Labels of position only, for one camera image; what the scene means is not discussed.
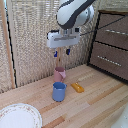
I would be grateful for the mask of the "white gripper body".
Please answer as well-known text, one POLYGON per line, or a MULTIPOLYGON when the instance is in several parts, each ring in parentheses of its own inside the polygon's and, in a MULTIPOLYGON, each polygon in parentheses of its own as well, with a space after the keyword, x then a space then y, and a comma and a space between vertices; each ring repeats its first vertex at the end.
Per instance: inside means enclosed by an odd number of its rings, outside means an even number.
POLYGON ((75 45, 80 40, 80 29, 72 28, 67 30, 51 30, 47 33, 47 46, 57 48, 75 45))

